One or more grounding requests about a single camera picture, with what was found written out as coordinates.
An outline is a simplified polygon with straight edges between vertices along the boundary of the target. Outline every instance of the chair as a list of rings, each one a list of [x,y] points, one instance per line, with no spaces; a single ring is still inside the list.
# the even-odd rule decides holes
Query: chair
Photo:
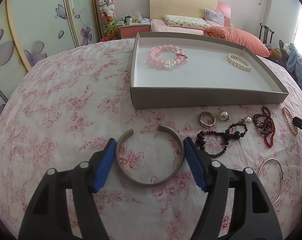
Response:
[[[261,31],[262,31],[262,27],[264,28],[264,40],[263,40],[263,44],[267,44],[267,39],[268,39],[268,33],[271,32],[271,36],[270,36],[270,42],[268,44],[271,44],[272,41],[272,35],[274,34],[274,32],[266,25],[263,25],[262,23],[260,23],[260,34],[259,34],[259,39],[261,39]]]

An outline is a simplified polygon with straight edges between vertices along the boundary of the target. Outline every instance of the orange comforter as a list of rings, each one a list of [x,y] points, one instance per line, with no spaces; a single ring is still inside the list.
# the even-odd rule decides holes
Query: orange comforter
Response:
[[[254,35],[231,27],[212,26],[203,30],[204,36],[230,41],[243,45],[251,50],[254,54],[261,57],[269,57],[272,55],[264,44]]]

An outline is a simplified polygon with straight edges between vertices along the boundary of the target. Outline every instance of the blue gripper pad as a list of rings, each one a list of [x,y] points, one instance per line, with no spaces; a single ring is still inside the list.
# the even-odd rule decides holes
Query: blue gripper pad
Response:
[[[201,188],[201,190],[204,191],[208,186],[205,181],[205,170],[200,163],[198,156],[196,156],[196,153],[193,150],[190,142],[187,139],[184,139],[183,142],[186,151],[186,159],[192,172],[194,181]]]
[[[104,187],[110,169],[112,167],[115,155],[116,140],[112,140],[109,147],[100,162],[99,167],[95,171],[94,185],[93,189],[98,192],[100,188]]]

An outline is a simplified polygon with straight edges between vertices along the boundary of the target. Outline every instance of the blanket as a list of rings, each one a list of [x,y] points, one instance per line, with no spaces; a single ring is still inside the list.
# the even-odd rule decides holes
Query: blanket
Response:
[[[290,43],[289,59],[286,64],[286,70],[291,73],[295,72],[296,77],[298,78],[298,86],[302,90],[302,57],[293,43]]]
[[[256,36],[243,30],[231,27],[211,26],[203,30],[203,35],[245,46],[254,54],[261,57],[270,57],[272,55]]]

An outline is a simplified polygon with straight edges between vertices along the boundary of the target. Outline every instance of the red beaded necklace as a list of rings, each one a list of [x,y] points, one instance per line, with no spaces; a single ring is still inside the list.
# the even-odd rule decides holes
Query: red beaded necklace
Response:
[[[253,116],[253,121],[258,129],[258,132],[264,135],[264,143],[267,147],[271,148],[273,146],[273,137],[276,133],[276,127],[274,125],[273,119],[271,118],[270,110],[266,106],[263,106],[262,112],[263,114],[255,114]],[[271,134],[270,143],[267,140],[267,136],[269,134]]]

